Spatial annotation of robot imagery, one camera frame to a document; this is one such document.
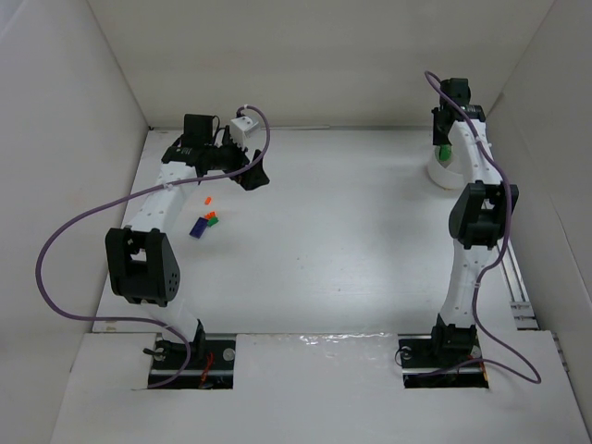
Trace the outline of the dark green lego brick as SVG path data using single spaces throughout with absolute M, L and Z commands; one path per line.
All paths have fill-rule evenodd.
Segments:
M 441 163 L 449 162 L 452 158 L 452 147 L 450 144 L 441 144 L 438 147 L 438 161 Z

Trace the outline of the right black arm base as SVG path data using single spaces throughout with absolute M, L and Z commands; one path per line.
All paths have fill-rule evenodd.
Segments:
M 488 389 L 485 367 L 471 363 L 461 364 L 482 357 L 479 343 L 467 351 L 451 350 L 435 352 L 429 335 L 399 335 L 395 362 L 401 368 L 403 386 L 406 389 Z

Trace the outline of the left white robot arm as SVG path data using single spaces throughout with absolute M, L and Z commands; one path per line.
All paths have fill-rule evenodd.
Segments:
M 248 109 L 240 107 L 220 137 L 214 133 L 213 117 L 186 115 L 181 136 L 161 158 L 155 191 L 148 192 L 126 226 L 112 228 L 105 236 L 113 293 L 142 306 L 149 319 L 163 324 L 172 342 L 193 341 L 200 325 L 179 296 L 181 272 L 167 236 L 184 204 L 216 172 L 246 191 L 269 182 L 263 168 L 265 151 L 248 148 L 266 120 L 246 116 Z

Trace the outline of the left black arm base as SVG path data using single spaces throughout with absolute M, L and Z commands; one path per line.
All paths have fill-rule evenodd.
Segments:
M 191 353 L 183 372 L 161 389 L 233 389 L 236 339 L 235 335 L 206 334 L 201 349 Z M 164 340 L 160 335 L 154 346 L 143 352 L 152 358 L 149 386 L 171 378 L 186 358 L 183 344 Z

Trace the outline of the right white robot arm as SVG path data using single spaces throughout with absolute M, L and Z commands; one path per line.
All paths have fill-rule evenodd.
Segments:
M 451 145 L 465 183 L 450 212 L 453 266 L 429 346 L 435 365 L 445 367 L 464 361 L 477 344 L 476 297 L 484 274 L 507 250 L 519 192 L 492 157 L 485 114 L 470 104 L 468 80 L 441 80 L 429 71 L 425 76 L 440 96 L 433 110 L 435 137 Z

